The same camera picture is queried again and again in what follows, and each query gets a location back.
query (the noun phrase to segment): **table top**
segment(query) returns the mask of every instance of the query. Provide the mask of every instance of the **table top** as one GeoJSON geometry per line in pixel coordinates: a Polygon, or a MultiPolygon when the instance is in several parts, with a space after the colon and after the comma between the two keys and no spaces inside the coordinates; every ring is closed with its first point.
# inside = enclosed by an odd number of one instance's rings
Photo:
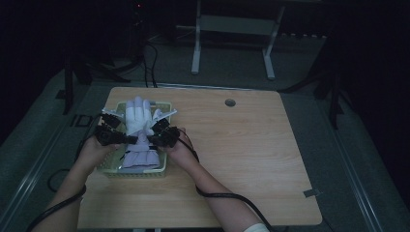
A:
{"type": "MultiPolygon", "coordinates": [[[[271,91],[113,88],[105,107],[135,96],[172,102],[171,124],[186,128],[201,164],[233,192],[250,199],[273,225],[322,220],[280,95],[271,91]],[[225,105],[231,99],[235,106],[225,105]]],[[[168,161],[157,179],[87,181],[78,228],[219,227],[186,172],[168,161]]]]}

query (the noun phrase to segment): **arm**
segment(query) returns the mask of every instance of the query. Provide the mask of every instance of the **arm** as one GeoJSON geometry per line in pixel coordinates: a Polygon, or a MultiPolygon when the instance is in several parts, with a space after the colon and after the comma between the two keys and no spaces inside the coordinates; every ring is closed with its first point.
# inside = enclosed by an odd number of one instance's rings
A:
{"type": "MultiPolygon", "coordinates": [[[[190,144],[181,132],[180,139],[190,144]]],[[[215,179],[181,142],[173,148],[165,148],[172,160],[192,177],[199,189],[207,193],[231,192],[215,179]]],[[[256,223],[261,223],[256,214],[242,201],[229,198],[205,198],[211,211],[225,231],[245,231],[256,223]]]]}
{"type": "MultiPolygon", "coordinates": [[[[48,204],[47,209],[79,193],[94,168],[117,147],[117,145],[102,146],[95,136],[87,139],[77,161],[48,204]]],[[[76,231],[80,201],[81,198],[46,217],[32,231],[76,231]]]]}

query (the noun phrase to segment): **sleeve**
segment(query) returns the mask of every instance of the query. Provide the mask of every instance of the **sleeve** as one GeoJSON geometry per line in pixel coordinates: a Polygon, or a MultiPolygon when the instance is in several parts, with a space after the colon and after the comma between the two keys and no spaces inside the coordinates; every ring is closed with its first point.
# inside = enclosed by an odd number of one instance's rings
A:
{"type": "Polygon", "coordinates": [[[269,232],[268,228],[262,223],[257,223],[245,230],[244,232],[269,232]]]}

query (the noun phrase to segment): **plastic container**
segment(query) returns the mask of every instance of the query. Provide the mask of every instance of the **plastic container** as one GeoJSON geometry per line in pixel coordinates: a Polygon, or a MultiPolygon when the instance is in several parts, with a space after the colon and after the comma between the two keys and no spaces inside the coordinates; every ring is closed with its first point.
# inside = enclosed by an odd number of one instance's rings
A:
{"type": "MultiPolygon", "coordinates": [[[[171,103],[167,101],[151,101],[151,113],[154,114],[156,109],[160,109],[163,113],[171,110],[171,103]]],[[[117,104],[117,113],[126,113],[126,102],[121,101],[117,104]]],[[[120,125],[117,128],[118,131],[126,132],[125,125],[120,125]]],[[[154,169],[147,169],[143,171],[136,171],[131,168],[122,168],[123,156],[125,154],[126,145],[123,144],[113,154],[108,156],[105,161],[97,167],[97,170],[101,171],[108,177],[120,177],[120,178],[161,178],[165,177],[167,154],[158,150],[160,157],[160,166],[154,169]]]]}

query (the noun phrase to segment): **basket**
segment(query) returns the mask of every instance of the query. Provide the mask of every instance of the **basket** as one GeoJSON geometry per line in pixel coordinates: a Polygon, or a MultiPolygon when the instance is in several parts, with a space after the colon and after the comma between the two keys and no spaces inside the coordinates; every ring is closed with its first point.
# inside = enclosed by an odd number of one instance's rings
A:
{"type": "MultiPolygon", "coordinates": [[[[162,112],[169,112],[171,110],[171,103],[167,101],[150,101],[151,113],[154,114],[156,109],[160,109],[162,112]]],[[[117,104],[117,113],[126,114],[126,102],[120,101],[117,104]]],[[[126,132],[126,127],[121,124],[118,128],[120,132],[126,132]]],[[[97,167],[97,170],[101,171],[107,177],[121,177],[121,178],[161,178],[165,177],[167,154],[158,150],[160,157],[160,166],[154,169],[147,169],[143,171],[136,171],[131,168],[121,168],[123,164],[123,155],[126,152],[126,145],[122,144],[121,147],[108,156],[105,161],[97,167]]]]}

